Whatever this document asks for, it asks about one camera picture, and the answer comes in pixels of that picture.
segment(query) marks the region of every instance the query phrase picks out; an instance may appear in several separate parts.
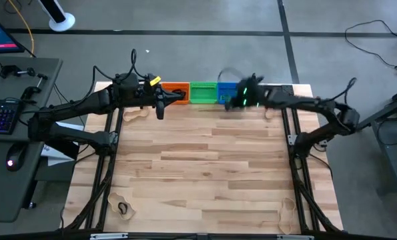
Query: desk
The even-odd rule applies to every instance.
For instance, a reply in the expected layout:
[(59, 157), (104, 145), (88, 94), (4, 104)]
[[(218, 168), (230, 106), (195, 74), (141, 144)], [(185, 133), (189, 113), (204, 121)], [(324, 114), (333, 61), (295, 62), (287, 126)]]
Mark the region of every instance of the desk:
[[(98, 82), (96, 90), (108, 84)], [(312, 95), (309, 85), (294, 85), (294, 92)], [(263, 114), (256, 108), (227, 113), (223, 105), (170, 105), (164, 120), (151, 110), (145, 119), (123, 122), (111, 192), (123, 195), (137, 212), (123, 221), (109, 206), (104, 231), (281, 233), (278, 210), (283, 198), (294, 199), (292, 176), (281, 113), (275, 111), (270, 120)], [(303, 131), (319, 127), (316, 114), (298, 115)], [(103, 131), (105, 120), (106, 115), (89, 115), (86, 131)], [(325, 153), (312, 153), (327, 161)], [(89, 200), (96, 165), (97, 156), (76, 165), (63, 213), (66, 225)], [(342, 228), (329, 170), (311, 157), (308, 166), (316, 202)], [(306, 204), (304, 209), (311, 226)], [(292, 233), (299, 233), (296, 211)]]
[[(44, 107), (47, 104), (57, 74), (61, 68), (60, 59), (33, 59), (29, 57), (1, 57), (3, 65), (17, 65), (20, 69), (32, 67), (36, 73), (43, 73), (49, 77), (40, 85), (42, 92), (35, 94), (33, 100), (36, 106)], [(23, 75), (21, 77), (10, 76), (6, 79), (0, 78), (0, 99), (6, 97), (20, 98), (23, 90), (29, 86), (36, 86), (39, 79)], [(36, 110), (36, 107), (26, 105), (25, 111)], [(22, 115), (26, 121), (31, 114)], [(16, 172), (10, 172), (5, 167), (7, 151), (16, 141), (28, 141), (26, 126), (18, 123), (12, 135), (0, 135), (0, 221), (12, 222), (16, 220), (23, 200), (31, 186), (31, 181), (35, 176), (35, 170), (39, 162), (39, 156), (44, 143), (31, 143), (25, 155), (25, 163)]]

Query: blue block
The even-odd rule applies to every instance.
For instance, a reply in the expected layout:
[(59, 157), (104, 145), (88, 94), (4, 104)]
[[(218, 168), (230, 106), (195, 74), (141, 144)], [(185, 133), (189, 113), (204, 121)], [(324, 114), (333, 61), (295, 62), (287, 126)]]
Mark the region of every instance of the blue block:
[(218, 103), (225, 104), (227, 97), (235, 97), (237, 95), (237, 83), (218, 83)]

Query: gray floor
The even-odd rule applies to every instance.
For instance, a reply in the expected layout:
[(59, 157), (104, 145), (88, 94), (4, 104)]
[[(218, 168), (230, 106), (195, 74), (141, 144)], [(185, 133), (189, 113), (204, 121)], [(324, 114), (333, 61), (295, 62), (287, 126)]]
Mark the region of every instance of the gray floor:
[[(37, 2), (22, 13), (32, 28), (48, 28), (48, 17)], [(59, 0), (77, 17), (75, 29), (282, 31), (277, 0)], [(7, 28), (24, 28), (16, 15), (2, 10)], [(290, 31), (336, 32), (383, 19), (397, 32), (397, 0), (284, 0)], [(361, 26), (359, 33), (385, 33), (379, 24)], [(29, 36), (16, 34), (26, 46)], [(167, 81), (215, 81), (223, 67), (262, 74), (268, 83), (291, 83), (283, 37), (179, 35), (35, 35), (39, 57), (64, 60), (57, 80), (68, 99), (78, 99), (91, 83), (91, 68), (108, 74), (127, 71), (129, 52), (138, 52), (137, 68)], [(397, 38), (354, 38), (357, 45), (381, 54), (397, 65)], [(349, 46), (342, 37), (292, 37), (300, 83), (309, 83), (314, 95), (331, 97), (352, 77), (357, 84), (348, 103), (362, 119), (383, 107), (397, 92), (397, 76), (374, 56)], [(235, 81), (225, 77), (224, 81)], [(52, 103), (57, 103), (55, 96)], [(370, 129), (336, 137), (328, 147), (334, 185), (345, 230), (351, 233), (397, 237), (397, 193), (379, 197), (376, 188), (390, 179), (385, 159)], [(38, 208), (22, 211), (14, 223), (0, 223), (0, 234), (49, 231), (59, 226), (68, 184), (41, 184), (34, 196)]]

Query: yellow tag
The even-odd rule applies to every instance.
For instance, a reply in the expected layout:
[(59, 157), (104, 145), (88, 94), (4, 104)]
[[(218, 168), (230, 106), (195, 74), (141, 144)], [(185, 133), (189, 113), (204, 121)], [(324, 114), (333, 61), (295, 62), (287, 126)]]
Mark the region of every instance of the yellow tag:
[(161, 77), (157, 76), (156, 78), (154, 78), (149, 83), (151, 84), (151, 86), (154, 86), (155, 84), (159, 83), (160, 81), (161, 81)]

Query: gray desk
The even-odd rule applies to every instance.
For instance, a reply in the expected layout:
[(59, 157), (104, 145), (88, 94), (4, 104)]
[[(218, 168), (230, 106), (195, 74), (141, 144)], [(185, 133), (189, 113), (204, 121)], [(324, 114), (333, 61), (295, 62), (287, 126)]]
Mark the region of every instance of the gray desk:
[[(42, 92), (35, 94), (33, 100), (36, 106), (44, 107), (47, 104), (57, 74), (60, 71), (62, 61), (60, 59), (33, 59), (29, 57), (0, 57), (3, 65), (17, 65), (21, 69), (32, 67), (37, 73), (43, 73), (49, 79), (41, 83)], [(0, 99), (6, 97), (20, 98), (26, 87), (36, 86), (39, 79), (23, 75), (21, 77), (10, 76), (6, 79), (0, 78)], [(34, 110), (36, 107), (26, 105), (25, 111)], [(26, 121), (31, 115), (22, 115)], [(35, 177), (39, 163), (39, 157), (44, 143), (30, 143), (25, 163), (16, 172), (10, 172), (5, 167), (7, 151), (16, 141), (28, 141), (26, 126), (18, 123), (12, 135), (0, 135), (0, 222), (12, 222), (16, 220), (28, 188)]]

